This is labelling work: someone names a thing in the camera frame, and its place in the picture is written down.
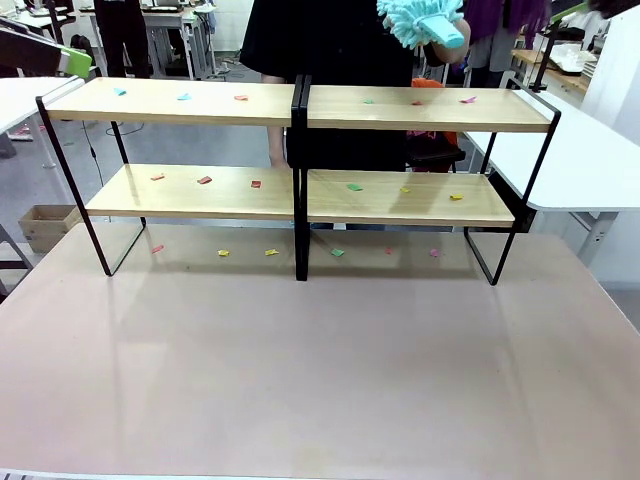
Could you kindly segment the person's left hand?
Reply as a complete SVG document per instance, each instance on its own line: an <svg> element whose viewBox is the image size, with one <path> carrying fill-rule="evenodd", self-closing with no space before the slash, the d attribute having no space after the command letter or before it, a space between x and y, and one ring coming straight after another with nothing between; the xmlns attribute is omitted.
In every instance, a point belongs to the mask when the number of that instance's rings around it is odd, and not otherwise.
<svg viewBox="0 0 640 480"><path fill-rule="evenodd" d="M455 22L455 28L463 35L464 43L457 48L448 48L438 43L432 43L435 56L444 64L461 63L468 53L470 45L471 28L464 19Z"/></svg>

